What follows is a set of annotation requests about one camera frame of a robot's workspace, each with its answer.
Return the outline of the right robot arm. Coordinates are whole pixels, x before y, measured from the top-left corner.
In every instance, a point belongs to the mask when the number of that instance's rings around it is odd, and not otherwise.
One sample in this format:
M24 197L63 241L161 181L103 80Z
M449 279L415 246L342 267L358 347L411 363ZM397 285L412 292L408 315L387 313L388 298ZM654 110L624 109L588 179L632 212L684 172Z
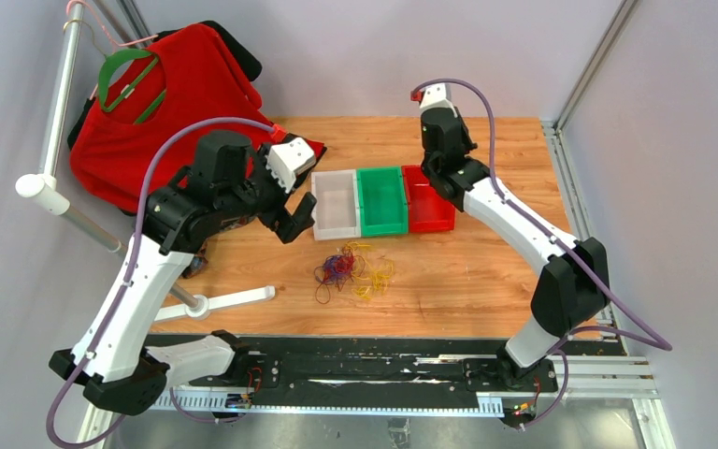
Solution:
M524 326L496 353L492 374L511 390L532 381L535 369L569 332L606 308L609 267L604 245L578 240L535 213L504 187L484 163L458 109L448 100L420 108L421 170L438 195L497 233L538 274Z

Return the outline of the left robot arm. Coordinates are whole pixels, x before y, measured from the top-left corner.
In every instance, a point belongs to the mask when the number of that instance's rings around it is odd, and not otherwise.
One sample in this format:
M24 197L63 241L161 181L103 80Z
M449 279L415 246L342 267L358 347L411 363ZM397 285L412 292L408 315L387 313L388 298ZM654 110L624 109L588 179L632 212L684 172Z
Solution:
M226 331L166 347L145 340L172 285L210 237L251 218L284 243L312 227L313 195L294 211L286 202L316 162L303 138L254 148L232 131L201 137L193 163L141 201L119 278L81 340L55 352L50 368L81 385L95 407L130 416L192 380L216 376L227 386L242 384L248 349Z

